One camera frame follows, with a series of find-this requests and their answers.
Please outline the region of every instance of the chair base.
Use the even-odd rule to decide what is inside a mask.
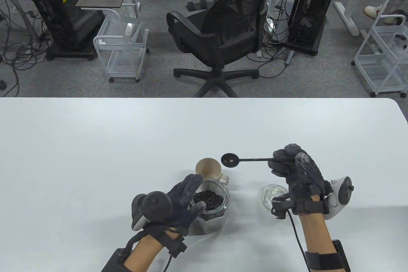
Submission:
[[[223,72],[216,68],[213,68],[211,71],[175,68],[173,75],[177,78],[185,75],[207,81],[194,95],[195,98],[204,97],[213,87],[219,87],[230,98],[237,98],[237,94],[226,81],[241,77],[259,78],[259,71],[257,69],[245,69]]]

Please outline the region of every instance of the floor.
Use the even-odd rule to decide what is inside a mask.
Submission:
[[[187,1],[198,0],[139,0],[142,3],[142,16],[150,28],[150,54],[144,63],[142,80],[117,80],[108,82],[98,61],[81,59],[56,59],[37,64],[32,69],[19,72],[19,97],[191,97],[201,86],[201,81],[172,75],[173,68],[208,69],[193,55],[180,52],[167,31],[165,14],[180,11],[188,14],[184,5]],[[348,0],[334,0],[346,3]],[[359,10],[353,19],[360,28],[368,28],[373,20],[363,13],[366,5],[378,5],[384,0],[361,0]],[[21,0],[23,8],[34,10],[30,0]],[[0,8],[6,9],[0,1]],[[240,97],[350,97],[367,98],[369,88],[360,73],[350,65],[353,56],[361,45],[362,37],[353,37],[331,5],[327,13],[329,23],[315,57],[299,54],[279,77],[274,79],[241,79],[230,82]],[[13,20],[20,23],[18,15]],[[6,27],[0,25],[0,42],[4,44]],[[11,41],[27,40],[22,33],[12,33]],[[257,63],[242,59],[226,67],[256,68]],[[277,60],[260,69],[262,75],[275,75],[283,69],[283,61]],[[8,66],[0,64],[0,78],[9,86],[15,84],[15,76]],[[213,90],[207,97],[225,97],[219,90]],[[391,98],[400,106],[408,118],[408,99],[398,94],[382,94],[378,98]]]

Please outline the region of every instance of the white mug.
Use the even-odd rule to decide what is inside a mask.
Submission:
[[[221,173],[220,163],[213,158],[200,160],[195,166],[195,173],[201,174],[205,179],[218,179],[224,185],[228,185],[229,182],[229,176]]]

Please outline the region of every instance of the black glove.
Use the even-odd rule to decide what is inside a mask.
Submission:
[[[178,183],[167,193],[171,199],[172,210],[171,215],[165,220],[165,223],[167,223],[169,227],[176,227],[183,236],[188,234],[188,228],[192,222],[201,215],[207,207],[205,202],[198,202],[192,208],[187,209],[202,182],[203,177],[201,175],[189,174],[181,183]]]
[[[273,174],[286,178],[289,185],[288,196],[295,203],[292,208],[295,215],[328,213],[323,199],[332,191],[330,183],[323,179],[316,163],[300,146],[292,143],[275,151],[268,166]],[[312,201],[312,195],[319,195],[320,202]]]
[[[162,246],[165,246],[174,258],[180,252],[184,252],[187,249],[183,243],[183,236],[188,235],[188,228],[191,223],[207,207],[205,202],[198,202],[191,209],[188,209],[188,204],[202,182],[203,177],[199,174],[189,174],[186,176],[181,183],[178,183],[167,193],[172,205],[169,217],[161,222],[149,222],[143,226],[144,233],[149,234]],[[173,240],[165,231],[177,232],[181,235]]]

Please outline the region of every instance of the computer tower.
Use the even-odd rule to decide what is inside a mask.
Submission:
[[[299,0],[284,46],[317,55],[331,0]]]
[[[71,56],[63,57],[76,57],[76,50],[81,51],[89,45],[93,38],[90,35],[98,31],[105,18],[101,11],[76,7],[78,0],[32,1],[54,39],[54,49],[70,51]]]

